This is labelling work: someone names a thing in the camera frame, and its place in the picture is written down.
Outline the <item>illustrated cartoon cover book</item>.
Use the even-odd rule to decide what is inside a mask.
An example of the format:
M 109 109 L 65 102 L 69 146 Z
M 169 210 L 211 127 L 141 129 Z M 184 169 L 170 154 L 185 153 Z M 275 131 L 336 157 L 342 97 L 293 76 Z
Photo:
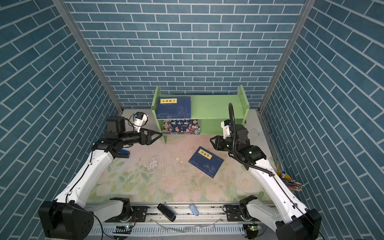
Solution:
M 162 125 L 165 135 L 199 135 L 200 120 L 166 120 Z

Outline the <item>small blue book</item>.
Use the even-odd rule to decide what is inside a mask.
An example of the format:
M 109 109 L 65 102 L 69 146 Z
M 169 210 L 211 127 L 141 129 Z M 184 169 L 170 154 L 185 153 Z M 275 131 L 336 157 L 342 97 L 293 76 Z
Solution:
M 223 162 L 223 159 L 202 147 L 199 147 L 189 160 L 190 164 L 198 168 L 212 179 L 219 171 Z

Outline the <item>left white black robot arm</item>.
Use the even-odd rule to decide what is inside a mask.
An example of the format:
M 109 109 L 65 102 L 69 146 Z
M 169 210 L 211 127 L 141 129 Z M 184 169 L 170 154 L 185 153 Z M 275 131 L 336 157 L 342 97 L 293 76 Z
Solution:
M 129 158 L 124 147 L 134 144 L 149 146 L 162 137 L 162 133 L 145 129 L 148 116 L 143 112 L 133 115 L 133 122 L 120 116 L 107 119 L 105 136 L 91 148 L 86 162 L 68 186 L 54 200 L 44 201 L 38 214 L 47 238 L 83 240 L 93 229 L 94 223 L 115 219 L 128 223 L 131 229 L 136 223 L 136 213 L 128 198 L 111 198 L 106 204 L 86 210 L 87 199 L 102 173 L 115 158 Z

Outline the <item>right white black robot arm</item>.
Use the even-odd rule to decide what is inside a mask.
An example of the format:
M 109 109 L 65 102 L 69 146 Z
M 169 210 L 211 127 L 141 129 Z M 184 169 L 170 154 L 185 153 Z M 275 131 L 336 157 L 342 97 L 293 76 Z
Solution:
M 239 210 L 244 220 L 257 219 L 272 229 L 279 240 L 316 240 L 321 236 L 322 217 L 315 209 L 309 210 L 288 189 L 274 171 L 267 156 L 251 145 L 248 130 L 242 125 L 232 125 L 229 120 L 221 123 L 222 136 L 210 139 L 217 151 L 242 164 L 259 181 L 275 205 L 275 209 L 250 195 L 240 201 Z

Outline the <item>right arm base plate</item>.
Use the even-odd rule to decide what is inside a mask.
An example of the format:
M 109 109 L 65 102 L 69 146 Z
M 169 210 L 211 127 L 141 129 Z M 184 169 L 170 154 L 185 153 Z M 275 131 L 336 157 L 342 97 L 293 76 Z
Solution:
M 257 218 L 251 217 L 243 205 L 223 205 L 222 210 L 228 222 L 256 222 Z

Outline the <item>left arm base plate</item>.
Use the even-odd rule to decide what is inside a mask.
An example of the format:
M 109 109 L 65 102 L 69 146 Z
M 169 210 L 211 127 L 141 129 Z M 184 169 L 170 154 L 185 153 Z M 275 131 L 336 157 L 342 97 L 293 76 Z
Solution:
M 148 206 L 131 206 L 130 210 L 123 209 L 118 216 L 106 220 L 106 223 L 144 223 L 147 217 Z

